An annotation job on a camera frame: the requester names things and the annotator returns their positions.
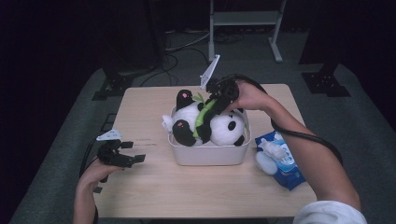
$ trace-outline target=white plastic basket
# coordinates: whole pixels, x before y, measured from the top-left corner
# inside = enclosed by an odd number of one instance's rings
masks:
[[[240,147],[226,146],[219,147],[212,142],[207,142],[198,147],[186,147],[178,143],[172,134],[168,134],[168,141],[172,146],[176,162],[179,165],[237,165],[241,164],[245,158],[248,145],[251,141],[250,126],[248,116],[243,114],[245,120],[245,141]]]

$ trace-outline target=white sleeve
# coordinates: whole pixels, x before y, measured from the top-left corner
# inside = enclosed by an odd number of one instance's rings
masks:
[[[366,224],[364,215],[354,207],[345,203],[318,201],[303,207],[293,224],[303,223],[359,223]]]

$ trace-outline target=white plush toy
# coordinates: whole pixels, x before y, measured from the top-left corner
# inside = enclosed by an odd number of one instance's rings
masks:
[[[241,146],[245,141],[243,110],[216,115],[210,124],[202,123],[207,105],[195,102],[191,91],[177,94],[176,111],[172,117],[163,116],[163,125],[183,146],[198,147],[209,140],[218,146]]]

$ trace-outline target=human hand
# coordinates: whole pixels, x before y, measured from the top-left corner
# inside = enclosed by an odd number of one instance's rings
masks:
[[[78,184],[82,187],[91,187],[93,190],[97,187],[99,181],[106,178],[113,172],[123,169],[124,168],[119,166],[105,165],[95,157],[79,179]]]
[[[228,105],[225,109],[226,111],[231,111],[236,108],[264,110],[265,102],[269,97],[266,93],[246,81],[237,80],[236,84],[239,89],[239,96],[235,101]]]

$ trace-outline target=table top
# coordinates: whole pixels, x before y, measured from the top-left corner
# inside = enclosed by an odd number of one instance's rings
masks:
[[[303,122],[287,85],[263,86]],[[293,217],[316,200],[306,182],[289,191],[257,167],[254,138],[274,130],[269,117],[261,111],[247,112],[252,141],[241,164],[178,165],[162,122],[182,89],[208,96],[195,86],[126,90],[113,127],[122,134],[121,141],[133,141],[134,147],[121,149],[120,153],[146,154],[146,160],[110,175],[105,184],[100,184],[101,193],[94,194],[100,217]]]

